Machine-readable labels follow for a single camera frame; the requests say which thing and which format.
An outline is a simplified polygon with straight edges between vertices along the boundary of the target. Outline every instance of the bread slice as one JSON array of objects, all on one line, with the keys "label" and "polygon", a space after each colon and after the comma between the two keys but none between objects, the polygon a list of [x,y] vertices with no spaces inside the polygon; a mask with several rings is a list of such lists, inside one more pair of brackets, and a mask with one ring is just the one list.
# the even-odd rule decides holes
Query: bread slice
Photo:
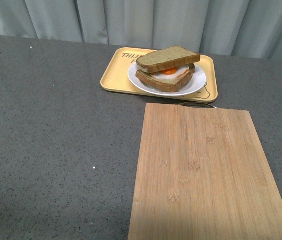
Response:
[{"label": "bread slice", "polygon": [[180,79],[171,80],[171,81],[161,81],[151,76],[149,73],[142,72],[140,70],[136,71],[135,76],[140,79],[143,84],[154,87],[160,91],[175,93],[182,87],[184,87],[192,78],[193,73],[195,72],[194,64],[189,65],[190,70],[188,73]]},{"label": "bread slice", "polygon": [[155,73],[181,65],[193,64],[200,58],[198,53],[180,46],[172,46],[141,56],[136,60],[136,64],[142,72]]}]

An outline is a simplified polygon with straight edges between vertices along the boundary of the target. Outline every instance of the wood grain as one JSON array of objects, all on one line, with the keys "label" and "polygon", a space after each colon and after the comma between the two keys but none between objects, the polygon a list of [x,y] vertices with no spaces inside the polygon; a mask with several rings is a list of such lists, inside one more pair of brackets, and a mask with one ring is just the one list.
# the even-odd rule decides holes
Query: wood grain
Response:
[{"label": "wood grain", "polygon": [[282,200],[247,111],[148,103],[129,240],[282,240]]}]

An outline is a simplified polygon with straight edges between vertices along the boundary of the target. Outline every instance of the sandwich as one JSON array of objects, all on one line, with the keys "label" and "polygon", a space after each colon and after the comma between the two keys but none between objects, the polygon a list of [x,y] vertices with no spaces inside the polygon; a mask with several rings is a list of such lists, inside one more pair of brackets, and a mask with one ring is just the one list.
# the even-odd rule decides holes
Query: sandwich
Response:
[{"label": "sandwich", "polygon": [[135,76],[147,86],[175,93],[190,81],[200,57],[180,46],[150,52],[136,60]]}]

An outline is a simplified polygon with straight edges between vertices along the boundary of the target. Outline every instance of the white curtain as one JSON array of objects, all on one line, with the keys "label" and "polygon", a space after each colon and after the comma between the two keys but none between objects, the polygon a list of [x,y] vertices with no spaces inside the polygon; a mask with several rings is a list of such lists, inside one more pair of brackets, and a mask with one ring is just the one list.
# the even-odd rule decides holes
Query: white curtain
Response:
[{"label": "white curtain", "polygon": [[0,35],[282,61],[282,0],[0,0]]}]

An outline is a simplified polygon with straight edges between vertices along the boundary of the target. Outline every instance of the egg yolk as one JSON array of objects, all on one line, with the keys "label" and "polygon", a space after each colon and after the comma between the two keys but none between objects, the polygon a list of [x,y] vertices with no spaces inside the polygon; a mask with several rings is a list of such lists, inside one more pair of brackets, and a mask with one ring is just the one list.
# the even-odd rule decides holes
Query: egg yolk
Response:
[{"label": "egg yolk", "polygon": [[164,74],[164,75],[172,75],[172,74],[176,73],[176,70],[177,70],[176,67],[174,67],[174,68],[162,70],[162,71],[160,71],[160,73]]}]

